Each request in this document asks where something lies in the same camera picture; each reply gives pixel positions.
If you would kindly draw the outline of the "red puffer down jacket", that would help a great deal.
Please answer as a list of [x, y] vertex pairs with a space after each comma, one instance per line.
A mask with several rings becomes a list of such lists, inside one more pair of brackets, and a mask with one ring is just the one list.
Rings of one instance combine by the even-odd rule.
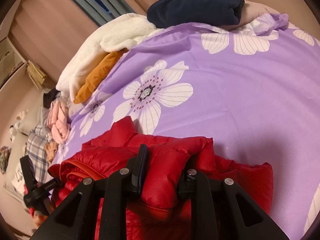
[[99, 180], [124, 168], [140, 145], [148, 147], [148, 163], [142, 196], [126, 208], [128, 239], [190, 239], [191, 202], [179, 202], [179, 178], [188, 161], [210, 179], [231, 178], [265, 211], [271, 211], [273, 171], [268, 163], [239, 164], [214, 153], [213, 140], [206, 137], [172, 138], [137, 132], [130, 117], [109, 131], [83, 143], [75, 155], [49, 168], [62, 186], [53, 191], [57, 207], [84, 179]]

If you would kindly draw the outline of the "grey plaid cloth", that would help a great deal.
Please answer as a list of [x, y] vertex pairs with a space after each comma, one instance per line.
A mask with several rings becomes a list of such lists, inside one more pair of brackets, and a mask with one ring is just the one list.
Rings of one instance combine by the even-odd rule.
[[46, 129], [39, 123], [28, 135], [26, 154], [29, 155], [33, 163], [35, 178], [40, 184], [44, 184], [52, 178], [48, 173], [49, 162], [45, 149], [47, 143]]

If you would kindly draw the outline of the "small tan cloth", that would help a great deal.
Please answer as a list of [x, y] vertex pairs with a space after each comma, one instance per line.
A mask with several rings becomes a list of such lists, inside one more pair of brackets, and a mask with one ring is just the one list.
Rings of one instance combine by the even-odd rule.
[[59, 145], [54, 140], [45, 145], [45, 152], [47, 155], [47, 161], [49, 163], [52, 163], [52, 161], [54, 160], [58, 148]]

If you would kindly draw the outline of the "pink folded garment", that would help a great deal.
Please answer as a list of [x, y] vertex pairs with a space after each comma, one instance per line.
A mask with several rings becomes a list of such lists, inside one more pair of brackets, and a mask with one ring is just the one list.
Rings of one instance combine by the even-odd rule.
[[47, 127], [51, 131], [52, 139], [57, 144], [64, 144], [70, 134], [70, 124], [68, 123], [68, 108], [61, 100], [51, 103]]

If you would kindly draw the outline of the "purple floral bed cover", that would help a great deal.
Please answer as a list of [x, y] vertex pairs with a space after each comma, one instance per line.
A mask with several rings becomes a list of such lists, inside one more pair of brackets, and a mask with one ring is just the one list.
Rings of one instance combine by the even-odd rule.
[[71, 115], [54, 163], [131, 116], [141, 133], [212, 138], [217, 155], [269, 163], [271, 217], [300, 239], [319, 212], [319, 41], [286, 14], [235, 31], [186, 23], [129, 50]]

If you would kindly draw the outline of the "orange folded garment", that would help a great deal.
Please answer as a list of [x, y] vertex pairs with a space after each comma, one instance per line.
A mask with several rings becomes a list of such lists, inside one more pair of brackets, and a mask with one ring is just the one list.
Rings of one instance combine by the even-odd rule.
[[86, 102], [100, 83], [108, 76], [120, 58], [129, 50], [124, 48], [120, 51], [107, 53], [100, 63], [86, 77], [85, 84], [79, 89], [75, 99], [75, 104]]

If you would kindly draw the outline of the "beige curtain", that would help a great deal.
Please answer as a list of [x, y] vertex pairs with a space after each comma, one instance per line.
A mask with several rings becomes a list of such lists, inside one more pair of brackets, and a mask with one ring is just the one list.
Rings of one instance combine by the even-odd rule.
[[[157, 0], [125, 0], [146, 14]], [[54, 81], [97, 25], [72, 0], [21, 0], [9, 30], [20, 54]]]

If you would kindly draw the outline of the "white fleece blanket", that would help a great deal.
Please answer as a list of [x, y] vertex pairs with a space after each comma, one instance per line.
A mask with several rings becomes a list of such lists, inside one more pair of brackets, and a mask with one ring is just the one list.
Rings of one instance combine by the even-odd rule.
[[56, 89], [73, 101], [86, 77], [107, 53], [130, 50], [160, 31], [162, 29], [143, 15], [128, 13], [115, 18], [99, 27], [84, 41], [62, 71]]

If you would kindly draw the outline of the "navy blue fleece garment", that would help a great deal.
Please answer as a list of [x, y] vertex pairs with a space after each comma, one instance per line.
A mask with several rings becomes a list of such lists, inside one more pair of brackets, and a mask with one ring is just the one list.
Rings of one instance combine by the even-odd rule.
[[157, 28], [183, 23], [213, 26], [238, 25], [245, 0], [159, 0], [147, 10], [147, 19]]

